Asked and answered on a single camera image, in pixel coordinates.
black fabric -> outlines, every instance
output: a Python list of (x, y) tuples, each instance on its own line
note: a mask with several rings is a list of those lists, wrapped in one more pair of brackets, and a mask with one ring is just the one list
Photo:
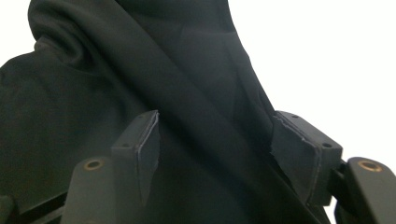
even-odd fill
[(139, 223), (320, 223), (269, 155), (274, 109), (227, 1), (33, 0), (29, 22), (35, 51), (0, 70), (0, 194), (22, 211), (158, 109)]

dark green fabric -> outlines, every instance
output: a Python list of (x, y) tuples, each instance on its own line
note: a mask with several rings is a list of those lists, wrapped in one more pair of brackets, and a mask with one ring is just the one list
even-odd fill
[(319, 223), (269, 155), (274, 109), (227, 1), (33, 0), (29, 22), (35, 51), (0, 70), (0, 194), (22, 211), (158, 109), (140, 223)]

white wall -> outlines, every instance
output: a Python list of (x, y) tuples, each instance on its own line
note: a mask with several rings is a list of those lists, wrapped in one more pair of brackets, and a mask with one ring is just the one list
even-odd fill
[[(28, 4), (0, 2), (0, 65), (33, 50)], [(366, 157), (396, 171), (394, 0), (230, 0), (230, 7), (275, 109), (321, 129), (344, 147), (345, 160)]]

black cloth cover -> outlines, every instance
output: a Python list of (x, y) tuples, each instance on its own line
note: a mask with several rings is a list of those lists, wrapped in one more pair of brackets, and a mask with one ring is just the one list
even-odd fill
[(327, 223), (269, 154), (274, 109), (227, 1), (33, 0), (29, 22), (35, 51), (0, 70), (0, 194), (22, 212), (158, 109), (161, 158), (136, 223)]

brass grommet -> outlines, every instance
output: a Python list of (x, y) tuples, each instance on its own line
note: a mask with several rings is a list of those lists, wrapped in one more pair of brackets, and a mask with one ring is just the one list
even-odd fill
[(87, 171), (93, 171), (101, 168), (104, 165), (102, 160), (90, 160), (85, 162), (84, 169)]
[(382, 167), (372, 161), (358, 161), (358, 165), (371, 172), (381, 172)]

